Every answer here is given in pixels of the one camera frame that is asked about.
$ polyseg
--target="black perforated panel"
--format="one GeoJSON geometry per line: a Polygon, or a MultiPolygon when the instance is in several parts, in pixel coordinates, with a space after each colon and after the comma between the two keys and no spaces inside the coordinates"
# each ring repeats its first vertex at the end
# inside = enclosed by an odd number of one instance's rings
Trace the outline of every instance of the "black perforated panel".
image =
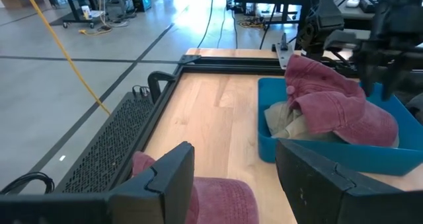
{"type": "Polygon", "coordinates": [[[61,181],[57,192],[104,192],[123,162],[130,159],[136,139],[153,103],[128,93],[61,181]]]}

